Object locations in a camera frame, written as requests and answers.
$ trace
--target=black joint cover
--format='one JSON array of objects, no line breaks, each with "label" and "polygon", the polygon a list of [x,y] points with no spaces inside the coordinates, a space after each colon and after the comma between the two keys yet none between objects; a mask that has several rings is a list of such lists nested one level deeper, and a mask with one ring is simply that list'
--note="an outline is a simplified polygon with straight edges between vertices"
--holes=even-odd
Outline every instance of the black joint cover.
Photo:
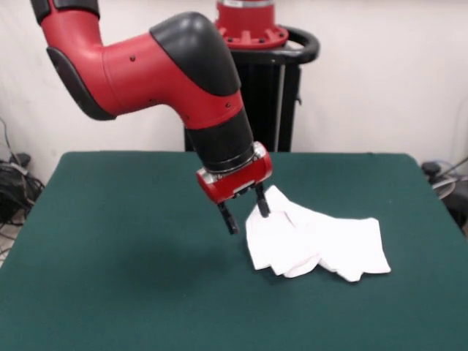
[{"label": "black joint cover", "polygon": [[53,0],[53,4],[58,10],[85,10],[99,17],[97,0]]},{"label": "black joint cover", "polygon": [[204,91],[226,97],[241,88],[233,57],[205,16],[185,12],[152,27],[150,33],[184,74]]},{"label": "black joint cover", "polygon": [[205,129],[188,129],[203,166],[225,173],[244,166],[254,156],[254,137],[244,109],[229,121]]},{"label": "black joint cover", "polygon": [[116,119],[115,116],[110,115],[104,111],[94,100],[89,90],[86,88],[85,83],[80,77],[80,74],[73,66],[73,63],[68,57],[60,50],[55,48],[48,48],[50,60],[56,68],[61,81],[67,87],[68,92],[72,95],[74,101],[80,106],[81,110],[98,121],[109,121]]},{"label": "black joint cover", "polygon": [[48,0],[31,0],[31,5],[36,15],[36,20],[40,25],[42,20],[50,15],[50,5]]}]

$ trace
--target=green tablecloth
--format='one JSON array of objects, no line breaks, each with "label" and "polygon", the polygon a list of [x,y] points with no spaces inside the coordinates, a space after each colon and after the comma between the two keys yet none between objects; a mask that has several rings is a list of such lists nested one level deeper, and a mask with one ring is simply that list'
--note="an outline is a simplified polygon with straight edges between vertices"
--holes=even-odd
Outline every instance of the green tablecloth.
[{"label": "green tablecloth", "polygon": [[[279,154],[275,183],[380,220],[393,272],[255,272],[193,154],[67,154],[0,270],[0,349],[466,350],[468,247],[402,155]],[[243,222],[254,195],[229,202]]]}]

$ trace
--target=cloth fold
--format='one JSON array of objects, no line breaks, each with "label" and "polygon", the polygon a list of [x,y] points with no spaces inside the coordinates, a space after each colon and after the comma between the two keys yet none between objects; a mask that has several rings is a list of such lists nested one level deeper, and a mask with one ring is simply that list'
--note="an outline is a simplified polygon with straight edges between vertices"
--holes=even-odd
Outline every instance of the cloth fold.
[{"label": "cloth fold", "polygon": [[390,273],[376,219],[337,219],[289,201],[276,186],[265,193],[271,215],[256,206],[246,221],[247,243],[256,270],[271,267],[295,278],[321,265],[349,282],[363,273]]}]

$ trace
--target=black cable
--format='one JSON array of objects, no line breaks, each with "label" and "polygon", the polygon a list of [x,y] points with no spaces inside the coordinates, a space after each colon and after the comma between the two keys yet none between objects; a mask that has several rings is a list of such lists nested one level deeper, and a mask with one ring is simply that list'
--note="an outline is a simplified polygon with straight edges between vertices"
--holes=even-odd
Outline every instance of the black cable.
[{"label": "black cable", "polygon": [[[5,143],[12,159],[18,161],[18,164],[0,161],[0,223],[22,227],[22,221],[29,215],[45,186],[39,179],[20,166],[18,158],[11,149],[7,124],[1,116],[0,123],[3,124]],[[20,221],[14,221],[15,217],[19,219],[18,213],[21,211],[23,213]]]},{"label": "black cable", "polygon": [[452,171],[456,170],[457,168],[459,168],[460,166],[464,165],[465,163],[468,162],[468,156],[465,157],[464,159],[462,159],[459,163],[457,163],[456,165],[454,165],[453,167],[449,168],[448,170],[446,170],[445,172],[443,173],[440,173],[434,180],[437,182],[439,181],[441,178],[443,178],[444,176],[446,176],[447,174],[450,174]]}]

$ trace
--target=cable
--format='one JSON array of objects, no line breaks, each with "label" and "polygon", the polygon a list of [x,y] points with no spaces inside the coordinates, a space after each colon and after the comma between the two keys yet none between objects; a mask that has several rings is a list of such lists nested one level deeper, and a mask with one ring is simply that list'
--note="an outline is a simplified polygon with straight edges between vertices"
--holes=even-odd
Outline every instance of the cable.
[{"label": "cable", "polygon": [[[444,159],[433,159],[433,160],[428,161],[428,162],[437,163],[437,164],[439,164],[439,165],[444,165],[444,166],[447,166],[447,167],[449,167],[449,168],[455,167],[455,166],[453,165],[453,163],[450,163],[449,161],[445,161]],[[454,174],[455,176],[459,176],[459,175],[460,175],[460,174],[456,171],[456,168],[455,168],[455,172],[453,172],[453,174]]]},{"label": "cable", "polygon": [[16,156],[16,154],[12,151],[12,146],[10,145],[10,141],[8,140],[7,124],[5,123],[5,121],[3,120],[2,117],[0,117],[0,123],[3,124],[3,132],[4,132],[4,137],[5,137],[5,143],[7,143],[8,150],[10,151],[11,155],[15,158],[16,162],[20,165],[21,162],[18,159],[18,156]]},{"label": "cable", "polygon": [[451,168],[449,168],[448,170],[446,170],[445,172],[443,173],[440,173],[437,177],[436,177],[436,181],[443,178],[444,176],[446,176],[447,174],[449,174],[450,172],[453,172],[454,170],[456,170],[457,168],[459,168],[460,166],[464,165],[465,163],[468,162],[468,156],[465,157],[464,159],[462,159],[459,163],[457,163],[456,165],[452,166]]},{"label": "cable", "polygon": [[439,183],[435,183],[433,186],[432,186],[432,189],[433,190],[436,190],[438,188],[442,188],[443,186],[446,186],[446,185],[449,185],[449,184],[454,184],[454,183],[458,183],[460,181],[468,181],[468,176],[465,176],[465,177],[460,177],[460,178],[449,178],[445,181],[440,181]]},{"label": "cable", "polygon": [[[0,161],[0,225],[3,223],[21,227],[45,186],[27,169],[21,167],[19,157],[11,149],[7,124],[1,116],[0,123],[4,127],[6,143],[6,145],[0,144],[0,146],[8,148],[12,155],[10,162]],[[8,235],[2,233],[0,235],[14,240]]]}]

